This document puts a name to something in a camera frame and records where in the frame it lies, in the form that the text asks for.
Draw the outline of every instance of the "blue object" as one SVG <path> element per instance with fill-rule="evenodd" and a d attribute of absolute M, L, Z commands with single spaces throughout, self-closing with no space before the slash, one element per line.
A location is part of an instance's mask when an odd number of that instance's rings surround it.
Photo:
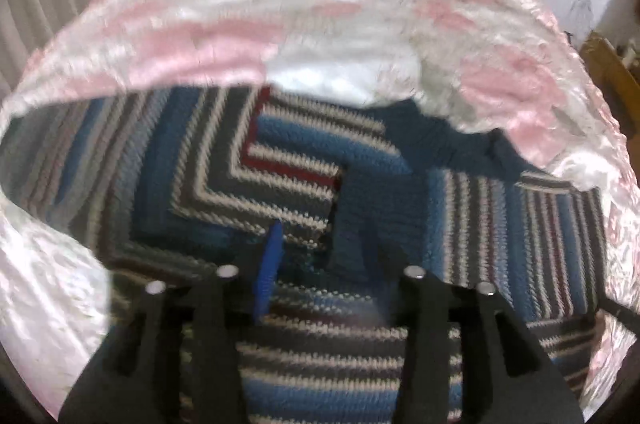
<path fill-rule="evenodd" d="M 254 322 L 260 321 L 269 312 L 269 301 L 273 293 L 276 276 L 284 254 L 282 246 L 282 222 L 274 223 L 267 233 L 267 244 L 262 255 L 258 277 L 254 282 Z"/>

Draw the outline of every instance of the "striped sweater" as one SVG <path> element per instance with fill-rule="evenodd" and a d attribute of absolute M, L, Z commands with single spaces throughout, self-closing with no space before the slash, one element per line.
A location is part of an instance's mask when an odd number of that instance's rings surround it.
<path fill-rule="evenodd" d="M 597 191 L 536 171 L 499 131 L 457 133 L 411 101 L 355 110 L 268 89 L 174 88 L 49 106 L 12 121 L 0 184 L 114 271 L 114 317 L 145 282 L 232 262 L 280 219 L 270 313 L 238 330 L 256 422 L 390 419 L 406 329 L 385 320 L 358 262 L 365 219 L 448 282 L 494 281 L 576 393 L 586 378 L 604 251 Z M 458 340 L 452 327 L 452 419 Z M 186 328 L 186 418 L 189 349 Z"/>

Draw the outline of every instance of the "knitted fabric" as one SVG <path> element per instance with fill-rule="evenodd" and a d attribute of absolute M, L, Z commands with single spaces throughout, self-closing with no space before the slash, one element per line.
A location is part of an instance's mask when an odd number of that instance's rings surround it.
<path fill-rule="evenodd" d="M 442 166 L 448 170 L 433 171 Z M 599 202 L 595 192 L 559 195 L 557 181 L 539 177 L 519 198 L 532 191 L 534 204 L 545 198 L 540 207 L 500 211 L 511 216 L 508 223 L 502 215 L 485 216 L 495 202 L 511 201 L 506 191 L 522 188 L 513 183 L 525 169 L 530 166 L 500 133 L 459 134 L 443 120 L 423 117 L 412 102 L 360 111 L 246 88 L 174 88 L 50 106 L 12 121 L 0 147 L 0 184 L 7 196 L 95 250 L 114 270 L 116 317 L 147 281 L 194 279 L 214 263 L 235 260 L 238 249 L 262 245 L 268 227 L 282 221 L 286 253 L 270 313 L 260 326 L 238 330 L 247 406 L 260 422 L 391 419 L 406 329 L 389 326 L 356 268 L 344 266 L 338 274 L 334 267 L 350 252 L 343 240 L 353 242 L 351 254 L 359 252 L 351 233 L 360 223 L 356 211 L 363 201 L 370 201 L 362 212 L 375 220 L 381 236 L 395 240 L 413 260 L 420 258 L 416 263 L 431 267 L 433 261 L 436 267 L 434 257 L 440 255 L 453 265 L 452 282 L 494 279 L 579 393 L 593 338 L 589 289 L 604 245 Z M 380 196 L 363 196 L 358 181 L 365 175 L 357 173 L 376 177 L 371 184 Z M 476 173 L 491 179 L 475 182 Z M 477 201 L 469 200 L 466 211 L 460 207 L 463 195 L 430 187 L 446 176 L 457 191 L 466 181 L 478 183 L 469 186 Z M 483 200 L 481 184 L 491 184 L 491 201 Z M 395 187 L 402 201 L 394 199 Z M 505 193 L 494 194 L 501 188 Z M 553 193 L 538 195 L 547 189 Z M 569 212 L 577 216 L 573 240 L 546 231 L 556 220 L 548 214 L 532 222 L 545 206 L 547 213 L 558 208 L 564 216 L 562 198 L 572 202 Z M 440 215 L 454 218 L 453 229 L 435 223 L 431 214 L 433 205 L 451 201 L 458 210 Z M 389 217 L 380 214 L 385 202 Z M 422 221 L 418 213 L 425 213 Z M 468 213 L 466 221 L 456 213 Z M 476 223 L 483 219 L 488 241 L 497 242 L 487 244 L 484 261 L 469 252 L 481 239 L 484 229 Z M 424 245 L 431 236 L 446 242 L 451 234 L 458 239 L 449 247 Z M 459 243 L 465 234 L 466 247 Z M 549 241 L 549 234 L 556 237 Z M 523 246 L 501 243 L 513 238 L 521 238 Z M 553 252 L 556 259 L 533 261 L 537 252 Z M 462 273 L 457 264 L 465 259 Z M 529 262 L 536 267 L 527 269 L 524 279 L 511 273 Z M 566 273 L 556 277 L 553 267 L 562 264 Z M 578 298 L 574 302 L 576 275 L 584 277 L 584 305 Z M 568 282 L 573 309 L 568 298 L 556 295 L 557 280 Z M 535 302 L 544 301 L 544 293 L 551 294 L 550 311 L 543 302 L 539 312 Z M 519 296 L 532 300 L 533 313 Z M 556 315 L 567 317 L 549 319 Z M 460 409 L 457 339 L 452 328 L 452 418 Z M 187 329 L 185 415 L 189 344 Z"/>

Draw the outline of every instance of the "satin sheet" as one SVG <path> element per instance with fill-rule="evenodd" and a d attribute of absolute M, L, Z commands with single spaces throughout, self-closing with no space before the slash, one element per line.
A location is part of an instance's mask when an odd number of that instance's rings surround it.
<path fill-rule="evenodd" d="M 356 106 L 409 96 L 462 131 L 504 128 L 536 165 L 602 189 L 607 291 L 638 309 L 640 192 L 625 138 L 542 0 L 94 0 L 0 112 L 128 90 L 263 84 Z M 0 198 L 0 339 L 53 415 L 106 331 L 108 274 Z M 633 337 L 603 317 L 581 400 L 606 398 Z"/>

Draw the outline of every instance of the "silver screw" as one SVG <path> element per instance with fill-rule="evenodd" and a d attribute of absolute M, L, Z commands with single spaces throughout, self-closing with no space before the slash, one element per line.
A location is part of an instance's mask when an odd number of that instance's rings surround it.
<path fill-rule="evenodd" d="M 240 269 L 235 265 L 220 265 L 216 270 L 216 274 L 219 278 L 222 279 L 231 279 L 238 275 Z"/>
<path fill-rule="evenodd" d="M 161 294 L 166 290 L 166 284 L 164 283 L 164 281 L 152 281 L 151 283 L 146 284 L 145 290 L 147 294 L 155 296 L 157 294 Z"/>
<path fill-rule="evenodd" d="M 476 290 L 483 296 L 493 296 L 496 292 L 495 285 L 488 281 L 481 281 L 476 285 Z"/>
<path fill-rule="evenodd" d="M 411 279 L 422 279 L 427 272 L 419 265 L 409 265 L 404 269 L 404 275 Z"/>

